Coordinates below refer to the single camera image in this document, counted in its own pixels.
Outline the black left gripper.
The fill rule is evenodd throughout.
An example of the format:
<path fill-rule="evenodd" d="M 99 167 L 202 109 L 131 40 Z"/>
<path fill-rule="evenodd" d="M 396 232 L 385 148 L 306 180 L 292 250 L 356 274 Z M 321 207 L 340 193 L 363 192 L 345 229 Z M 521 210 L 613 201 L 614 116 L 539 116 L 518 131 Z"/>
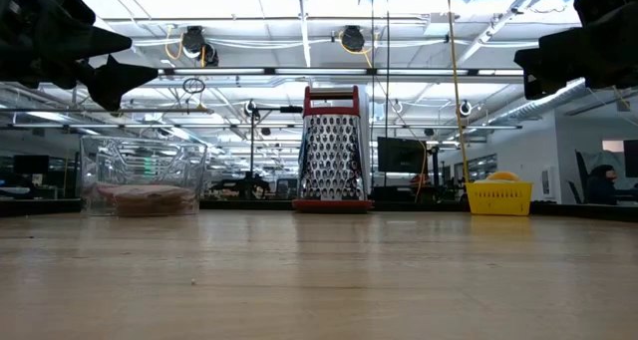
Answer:
<path fill-rule="evenodd" d="M 79 81 L 47 74 L 44 57 L 96 57 L 129 49 L 132 40 L 95 26 L 96 15 L 83 0 L 0 0 L 0 82 L 37 89 L 41 83 L 73 89 Z M 156 68 L 122 64 L 112 55 L 87 85 L 91 99 L 108 112 L 121 108 L 122 96 L 154 80 Z"/>

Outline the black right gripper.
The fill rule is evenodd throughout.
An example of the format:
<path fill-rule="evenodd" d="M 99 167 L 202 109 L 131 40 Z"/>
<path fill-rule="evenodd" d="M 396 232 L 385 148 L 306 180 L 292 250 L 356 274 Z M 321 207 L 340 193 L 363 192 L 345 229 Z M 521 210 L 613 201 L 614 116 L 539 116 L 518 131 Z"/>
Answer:
<path fill-rule="evenodd" d="M 574 0 L 574 9 L 582 27 L 543 36 L 536 48 L 515 52 L 528 100 L 579 79 L 592 89 L 638 86 L 638 0 Z"/>

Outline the clear plastic container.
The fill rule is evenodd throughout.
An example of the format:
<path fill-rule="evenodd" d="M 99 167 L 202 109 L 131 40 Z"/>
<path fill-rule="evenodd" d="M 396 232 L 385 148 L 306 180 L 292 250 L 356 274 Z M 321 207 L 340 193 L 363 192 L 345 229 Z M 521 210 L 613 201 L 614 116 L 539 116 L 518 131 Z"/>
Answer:
<path fill-rule="evenodd" d="M 188 188 L 199 210 L 207 147 L 196 143 L 86 136 L 81 138 L 81 196 L 90 216 L 118 216 L 115 196 L 95 190 L 99 184 L 161 184 Z"/>

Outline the black office chair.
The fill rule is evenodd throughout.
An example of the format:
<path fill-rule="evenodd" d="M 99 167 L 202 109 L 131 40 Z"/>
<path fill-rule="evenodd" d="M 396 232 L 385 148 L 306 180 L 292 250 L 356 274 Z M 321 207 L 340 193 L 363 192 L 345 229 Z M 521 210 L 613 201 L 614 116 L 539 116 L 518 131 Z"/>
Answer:
<path fill-rule="evenodd" d="M 588 189 L 587 182 L 589 172 L 587 170 L 583 155 L 580 151 L 575 150 L 575 159 L 577 165 L 577 175 L 580 182 L 580 187 L 577 187 L 574 181 L 569 180 L 567 183 L 574 196 L 577 204 L 586 204 L 588 202 Z"/>

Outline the black background monitor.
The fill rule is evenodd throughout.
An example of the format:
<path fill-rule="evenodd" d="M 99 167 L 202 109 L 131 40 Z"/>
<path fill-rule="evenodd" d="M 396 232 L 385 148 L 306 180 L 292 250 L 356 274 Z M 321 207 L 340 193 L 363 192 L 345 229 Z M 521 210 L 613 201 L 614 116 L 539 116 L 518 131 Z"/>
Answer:
<path fill-rule="evenodd" d="M 50 157 L 46 155 L 15 155 L 13 171 L 19 174 L 45 174 L 49 171 Z"/>

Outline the person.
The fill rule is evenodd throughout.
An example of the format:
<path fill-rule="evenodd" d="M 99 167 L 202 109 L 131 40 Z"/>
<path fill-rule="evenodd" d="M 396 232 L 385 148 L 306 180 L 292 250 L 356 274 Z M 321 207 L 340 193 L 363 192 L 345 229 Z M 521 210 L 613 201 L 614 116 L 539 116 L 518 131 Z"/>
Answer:
<path fill-rule="evenodd" d="M 617 173 L 613 166 L 594 168 L 587 179 L 587 200 L 592 204 L 616 205 L 615 181 Z"/>

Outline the yellow plastic basket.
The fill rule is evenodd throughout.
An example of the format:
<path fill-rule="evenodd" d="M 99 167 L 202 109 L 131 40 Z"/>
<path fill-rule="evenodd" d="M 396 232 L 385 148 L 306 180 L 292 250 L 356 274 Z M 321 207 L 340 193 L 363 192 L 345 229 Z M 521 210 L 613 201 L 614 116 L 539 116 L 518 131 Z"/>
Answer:
<path fill-rule="evenodd" d="M 467 185 L 472 214 L 527 216 L 533 184 L 524 181 L 476 181 Z"/>

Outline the black computer monitor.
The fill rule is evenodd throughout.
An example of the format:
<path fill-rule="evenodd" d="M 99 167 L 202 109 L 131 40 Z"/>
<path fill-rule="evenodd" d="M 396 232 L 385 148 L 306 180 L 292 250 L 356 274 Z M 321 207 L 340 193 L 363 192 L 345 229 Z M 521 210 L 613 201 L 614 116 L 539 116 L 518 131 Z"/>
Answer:
<path fill-rule="evenodd" d="M 421 173 L 427 168 L 427 150 L 418 140 L 377 138 L 378 170 Z"/>

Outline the dark background machine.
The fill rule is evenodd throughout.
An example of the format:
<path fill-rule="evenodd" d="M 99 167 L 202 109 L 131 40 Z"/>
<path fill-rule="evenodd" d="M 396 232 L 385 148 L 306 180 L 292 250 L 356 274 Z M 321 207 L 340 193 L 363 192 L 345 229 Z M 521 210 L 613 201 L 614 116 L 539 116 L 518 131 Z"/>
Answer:
<path fill-rule="evenodd" d="M 270 184 L 261 175 L 249 171 L 243 178 L 223 179 L 209 191 L 218 199 L 254 200 L 265 198 Z"/>

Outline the black boom stand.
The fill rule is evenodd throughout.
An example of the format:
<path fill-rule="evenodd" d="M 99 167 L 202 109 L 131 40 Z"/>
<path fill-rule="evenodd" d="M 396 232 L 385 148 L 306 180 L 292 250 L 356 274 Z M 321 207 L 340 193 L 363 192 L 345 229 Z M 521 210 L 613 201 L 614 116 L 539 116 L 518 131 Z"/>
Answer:
<path fill-rule="evenodd" d="M 254 149 L 255 149 L 255 126 L 256 115 L 259 112 L 278 112 L 281 114 L 302 114 L 303 108 L 300 106 L 280 106 L 280 107 L 258 107 L 253 101 L 249 101 L 245 106 L 246 113 L 250 116 L 250 154 L 249 154 L 249 171 L 247 175 L 254 177 Z"/>

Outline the red steel box grater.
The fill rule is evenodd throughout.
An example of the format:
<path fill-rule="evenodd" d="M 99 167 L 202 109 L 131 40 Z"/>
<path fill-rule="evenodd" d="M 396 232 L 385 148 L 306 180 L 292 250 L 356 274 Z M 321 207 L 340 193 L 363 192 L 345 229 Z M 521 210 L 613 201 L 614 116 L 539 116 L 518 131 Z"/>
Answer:
<path fill-rule="evenodd" d="M 359 89 L 305 89 L 298 212 L 364 213 L 368 200 Z"/>

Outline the dark wall screen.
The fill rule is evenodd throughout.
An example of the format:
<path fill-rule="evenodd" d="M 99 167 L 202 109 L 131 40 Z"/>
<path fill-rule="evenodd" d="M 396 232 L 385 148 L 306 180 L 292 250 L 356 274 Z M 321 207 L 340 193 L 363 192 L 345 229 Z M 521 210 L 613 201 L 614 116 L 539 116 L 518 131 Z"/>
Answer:
<path fill-rule="evenodd" d="M 638 178 L 638 140 L 624 141 L 623 148 L 625 176 Z"/>

